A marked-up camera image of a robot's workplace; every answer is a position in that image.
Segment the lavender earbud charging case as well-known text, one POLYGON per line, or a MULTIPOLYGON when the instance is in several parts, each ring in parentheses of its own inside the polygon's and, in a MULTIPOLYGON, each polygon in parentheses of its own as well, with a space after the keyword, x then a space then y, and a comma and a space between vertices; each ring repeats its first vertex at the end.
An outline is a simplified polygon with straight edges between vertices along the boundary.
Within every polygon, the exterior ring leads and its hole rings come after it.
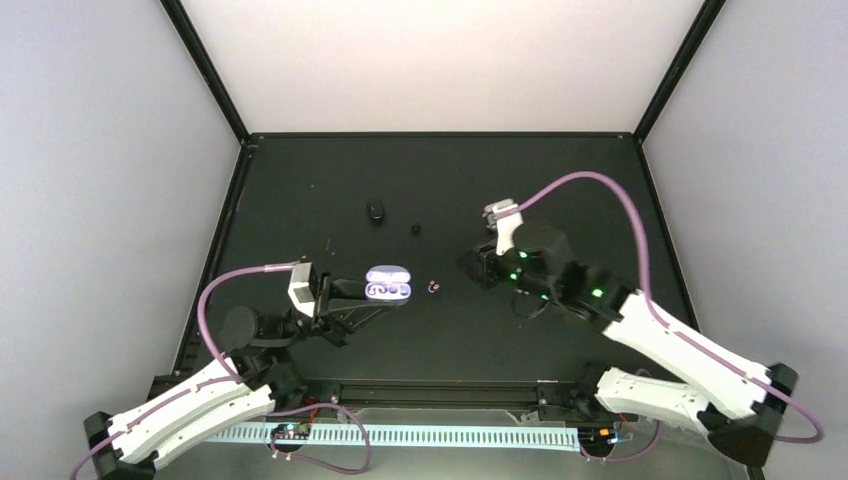
POLYGON ((409 270, 398 265, 376 265, 365 276, 365 297, 371 301, 406 303, 412 296, 409 270))

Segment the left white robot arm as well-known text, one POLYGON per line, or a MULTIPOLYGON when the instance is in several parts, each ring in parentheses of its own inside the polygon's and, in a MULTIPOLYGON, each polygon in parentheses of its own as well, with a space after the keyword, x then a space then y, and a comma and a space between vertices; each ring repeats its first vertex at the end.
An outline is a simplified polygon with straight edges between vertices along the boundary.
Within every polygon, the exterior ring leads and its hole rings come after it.
POLYGON ((307 400, 309 388, 290 355, 291 346, 322 338, 345 345, 349 335, 397 309, 410 290, 371 280, 357 281, 317 275, 310 263, 252 266, 227 272, 201 292, 196 308, 199 334, 212 360, 163 393, 123 413, 96 412, 84 422, 89 450, 72 468, 92 464, 98 479, 152 479, 165 466, 197 444, 253 418, 295 419, 332 409, 346 417, 351 411, 337 402, 307 400), (245 307, 234 309, 224 333, 215 339, 206 310, 213 291, 225 282, 248 275, 284 272, 291 309, 263 316, 245 307))

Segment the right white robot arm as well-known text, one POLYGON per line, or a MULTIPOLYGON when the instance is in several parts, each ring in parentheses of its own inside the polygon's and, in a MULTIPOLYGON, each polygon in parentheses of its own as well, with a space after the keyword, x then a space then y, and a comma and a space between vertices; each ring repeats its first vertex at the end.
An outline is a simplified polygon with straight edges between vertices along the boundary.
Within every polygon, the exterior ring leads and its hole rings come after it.
POLYGON ((578 260, 564 233, 525 224, 473 246, 458 260, 476 284, 509 283, 572 316, 605 338, 649 358, 674 380, 643 377, 589 363, 566 406, 585 419, 611 414, 650 417, 693 431, 718 452, 749 467, 765 465, 798 375, 777 363, 748 361, 714 344, 614 272, 578 260))

